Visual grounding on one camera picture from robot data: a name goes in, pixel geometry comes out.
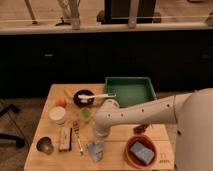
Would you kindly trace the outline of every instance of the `white cup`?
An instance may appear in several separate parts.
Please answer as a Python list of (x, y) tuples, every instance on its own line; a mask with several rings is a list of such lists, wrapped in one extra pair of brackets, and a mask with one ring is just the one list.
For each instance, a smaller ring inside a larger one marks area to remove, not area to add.
[(49, 112), (50, 119), (59, 125), (65, 123), (65, 115), (66, 110), (61, 106), (56, 106)]

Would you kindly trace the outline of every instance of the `wooden table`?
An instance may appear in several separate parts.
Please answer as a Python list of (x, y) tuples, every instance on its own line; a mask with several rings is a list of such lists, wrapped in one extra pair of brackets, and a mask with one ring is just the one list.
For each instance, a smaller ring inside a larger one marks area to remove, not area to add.
[[(103, 84), (54, 84), (52, 85), (47, 101), (45, 103), (38, 128), (33, 139), (26, 163), (25, 170), (135, 170), (130, 167), (123, 160), (123, 150), (126, 141), (133, 135), (132, 128), (135, 125), (122, 125), (114, 126), (111, 129), (111, 134), (107, 138), (104, 146), (104, 157), (98, 162), (94, 163), (89, 156), (86, 144), (88, 141), (93, 140), (92, 134), (92, 121), (89, 124), (80, 124), (80, 139), (84, 148), (84, 155), (80, 157), (78, 144), (75, 135), (72, 137), (72, 151), (59, 152), (59, 133), (60, 125), (53, 123), (48, 113), (55, 102), (59, 98), (67, 99), (67, 115), (66, 126), (72, 126), (72, 120), (76, 118), (76, 113), (80, 109), (69, 99), (64, 89), (69, 89), (75, 93), (81, 89), (89, 89), (95, 94), (103, 93)], [(91, 108), (92, 114), (100, 107), (103, 100), (95, 99), (93, 107)], [(150, 170), (173, 169), (174, 155), (173, 150), (164, 125), (151, 125), (146, 130), (145, 134), (149, 136), (157, 147), (157, 160), (150, 167)], [(52, 139), (54, 145), (54, 152), (51, 155), (46, 155), (37, 151), (36, 143), (41, 137), (48, 136)]]

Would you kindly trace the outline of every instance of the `floor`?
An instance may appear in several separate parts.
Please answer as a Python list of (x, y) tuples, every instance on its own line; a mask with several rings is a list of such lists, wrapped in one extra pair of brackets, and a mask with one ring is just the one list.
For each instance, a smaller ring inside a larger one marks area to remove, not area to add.
[[(37, 26), (55, 25), (60, 21), (62, 11), (57, 0), (30, 0)], [(81, 0), (79, 5), (81, 24), (97, 26), (96, 16), (104, 9), (104, 0)], [(204, 21), (213, 11), (213, 0), (190, 3), (187, 0), (157, 0), (156, 12), (162, 15), (162, 22)], [(30, 15), (24, 0), (0, 1), (0, 28), (32, 27)]]
[[(157, 93), (158, 98), (174, 94), (170, 93)], [(6, 114), (0, 119), (0, 132), (17, 135), (27, 139), (25, 147), (17, 149), (15, 144), (11, 141), (0, 141), (0, 170), (16, 170), (22, 171), (24, 163), (28, 154), (29, 145), (34, 137), (42, 109), (44, 107), (45, 98), (29, 98), (29, 99), (0, 99), (0, 109), (9, 105), (15, 104), (21, 111), (19, 114), (9, 112), (12, 119), (16, 122), (18, 128), (14, 125), (9, 115)], [(175, 138), (176, 138), (176, 125), (166, 125), (171, 144), (175, 151)]]

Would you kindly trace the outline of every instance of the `fork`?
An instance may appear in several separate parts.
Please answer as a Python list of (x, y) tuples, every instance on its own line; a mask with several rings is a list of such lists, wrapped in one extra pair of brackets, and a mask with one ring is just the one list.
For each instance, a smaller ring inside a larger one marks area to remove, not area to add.
[(84, 150), (82, 148), (81, 141), (80, 141), (80, 138), (79, 138), (79, 124), (78, 124), (77, 121), (73, 122), (73, 129), (74, 129), (77, 141), (78, 141), (78, 147), (79, 147), (79, 150), (80, 150), (80, 154), (83, 155), (84, 154)]

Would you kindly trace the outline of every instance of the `dark floor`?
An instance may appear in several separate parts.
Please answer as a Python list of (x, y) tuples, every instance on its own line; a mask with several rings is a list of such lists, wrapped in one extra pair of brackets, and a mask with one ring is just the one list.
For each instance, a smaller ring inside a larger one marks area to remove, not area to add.
[[(13, 113), (12, 111), (8, 113), (20, 127), (20, 130), (27, 139), (27, 143), (25, 147), (17, 149), (14, 142), (0, 140), (0, 170), (22, 171), (29, 151), (28, 144), (31, 144), (32, 142), (45, 99), (0, 99), (0, 110), (11, 103), (21, 109), (18, 114)], [(23, 137), (8, 114), (2, 116), (0, 119), (0, 132)]]

